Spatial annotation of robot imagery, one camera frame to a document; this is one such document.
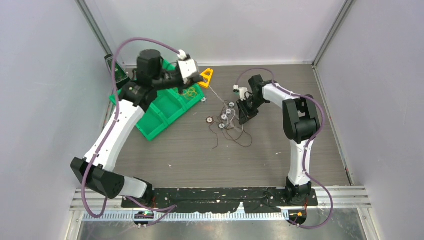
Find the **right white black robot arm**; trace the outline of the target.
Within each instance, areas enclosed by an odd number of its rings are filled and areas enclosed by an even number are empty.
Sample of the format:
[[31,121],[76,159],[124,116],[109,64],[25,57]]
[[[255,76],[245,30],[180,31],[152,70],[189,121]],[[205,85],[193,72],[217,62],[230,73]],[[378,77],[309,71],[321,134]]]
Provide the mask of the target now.
[[319,113],[322,109],[311,95],[296,94],[273,80],[264,81],[261,75],[252,76],[248,83],[249,88],[233,86],[239,95],[236,102],[239,123],[244,125],[256,117],[263,104],[274,103],[281,108],[282,128],[290,142],[290,169],[283,198],[288,204],[299,205],[312,192],[310,158],[321,129]]

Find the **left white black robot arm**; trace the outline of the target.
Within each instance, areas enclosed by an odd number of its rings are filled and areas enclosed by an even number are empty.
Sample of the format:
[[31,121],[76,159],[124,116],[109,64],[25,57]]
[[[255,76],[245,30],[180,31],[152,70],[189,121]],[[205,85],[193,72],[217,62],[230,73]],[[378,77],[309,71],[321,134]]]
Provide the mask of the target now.
[[174,69],[164,69],[164,59],[155,49],[140,52],[135,80],[127,82],[118,94],[118,105],[99,138],[84,155],[75,157],[70,167],[83,188],[108,199],[134,197],[141,207],[153,202],[149,183],[114,172],[118,156],[136,123],[142,119],[158,92],[178,89],[180,93],[203,80],[197,62],[180,51]]

